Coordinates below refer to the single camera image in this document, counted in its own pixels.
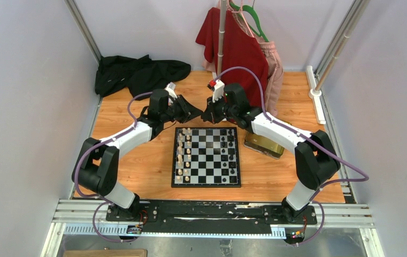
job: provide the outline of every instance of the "wooden table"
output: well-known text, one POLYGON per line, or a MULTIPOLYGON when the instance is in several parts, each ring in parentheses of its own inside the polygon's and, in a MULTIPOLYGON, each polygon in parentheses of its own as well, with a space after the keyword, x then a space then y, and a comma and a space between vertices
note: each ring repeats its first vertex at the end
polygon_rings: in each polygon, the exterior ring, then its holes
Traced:
MULTIPOLYGON (((206 85, 211 73, 194 71, 185 80, 176 83, 175 92, 182 94, 191 104, 204 110, 205 100, 211 95, 206 85)), ((291 122, 304 130, 323 130, 317 124, 312 100, 308 97, 308 82, 304 72, 286 72, 278 103, 278 118, 291 122)), ((130 126, 133 122, 126 107, 132 98, 123 89, 103 99, 97 117, 93 138, 108 137, 130 126)), ((138 116, 148 100, 132 104, 138 116)), ((246 131, 238 129, 241 161, 241 188, 171 188, 172 150, 175 127, 213 126, 200 118, 185 124, 175 124, 161 132, 151 142, 136 147, 119 163, 118 180, 144 199, 221 200, 221 201, 282 201, 297 181, 295 158, 285 151, 275 160, 243 146, 246 131)), ((221 122, 215 126, 234 126, 221 122)), ((321 202, 344 202, 342 188, 332 184, 316 197, 321 202)))

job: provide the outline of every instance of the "pink garment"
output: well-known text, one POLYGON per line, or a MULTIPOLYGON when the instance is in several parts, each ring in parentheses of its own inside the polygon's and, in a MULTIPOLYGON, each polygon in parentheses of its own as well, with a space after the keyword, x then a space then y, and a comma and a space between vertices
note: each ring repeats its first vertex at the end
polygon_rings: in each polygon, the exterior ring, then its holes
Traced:
MULTIPOLYGON (((235 11, 227 1, 227 10, 235 11)), ((248 25, 240 18, 236 13, 233 13, 233 18, 235 18, 236 23, 240 28, 247 34, 249 33, 248 25)), ((259 37, 254 34, 255 39, 257 40, 260 48, 265 55, 266 61, 268 62, 268 85, 266 86, 265 91, 265 107, 266 111, 271 113, 273 116, 276 116, 278 111, 276 104, 279 100, 280 89, 282 88, 283 83, 283 67, 282 61, 280 60, 279 54, 275 48, 274 42, 265 42, 262 37, 259 37)), ((203 60, 203 67, 207 71, 216 72, 214 67, 214 62, 209 63, 206 59, 203 60)))

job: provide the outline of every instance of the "white connector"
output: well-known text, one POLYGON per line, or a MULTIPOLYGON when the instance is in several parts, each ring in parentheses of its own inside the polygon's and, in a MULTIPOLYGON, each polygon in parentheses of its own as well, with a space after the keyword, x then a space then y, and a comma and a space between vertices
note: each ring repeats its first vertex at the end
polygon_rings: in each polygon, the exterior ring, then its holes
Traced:
POLYGON ((216 80, 216 85, 213 86, 213 103, 215 103, 220 98, 224 97, 224 86, 225 84, 220 81, 220 79, 216 80))

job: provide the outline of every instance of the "metal pole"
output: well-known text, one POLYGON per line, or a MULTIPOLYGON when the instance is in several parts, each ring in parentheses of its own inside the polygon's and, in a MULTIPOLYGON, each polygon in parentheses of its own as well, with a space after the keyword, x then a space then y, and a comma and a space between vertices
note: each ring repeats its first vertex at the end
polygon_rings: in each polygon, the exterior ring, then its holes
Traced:
POLYGON ((325 71, 323 72, 323 74, 321 75, 317 86, 315 87, 315 91, 319 92, 323 83, 325 82, 326 78, 328 77, 330 71, 332 70, 335 61, 339 58, 340 53, 343 50, 343 47, 345 47, 345 45, 347 44, 348 39, 351 36, 351 33, 353 32, 353 29, 356 27, 356 25, 358 24, 358 21, 360 19, 360 17, 362 16, 362 14, 365 11, 365 8, 367 7, 367 4, 370 2, 370 0, 363 0, 360 4, 359 4, 359 10, 355 13, 355 15, 353 16, 350 24, 348 24, 347 26, 347 30, 345 31, 345 33, 343 34, 343 38, 339 44, 339 46, 336 48, 336 51, 334 52, 334 55, 331 57, 331 60, 328 63, 328 66, 326 67, 325 71))
POLYGON ((218 70, 217 75, 222 71, 222 57, 224 53, 222 47, 224 46, 225 34, 225 13, 227 12, 227 0, 221 0, 220 3, 220 17, 219 17, 219 47, 218 47, 218 70))

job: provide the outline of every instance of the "black cloth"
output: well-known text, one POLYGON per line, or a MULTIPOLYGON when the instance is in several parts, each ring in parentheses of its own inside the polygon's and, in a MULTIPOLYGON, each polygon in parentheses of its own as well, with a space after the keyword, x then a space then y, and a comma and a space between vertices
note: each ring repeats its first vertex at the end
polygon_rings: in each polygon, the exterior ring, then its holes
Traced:
POLYGON ((105 97, 127 87, 132 96, 137 96, 165 88, 168 83, 182 80, 189 73, 190 65, 187 63, 174 60, 153 61, 149 55, 139 59, 124 56, 102 57, 96 72, 95 92, 105 97))

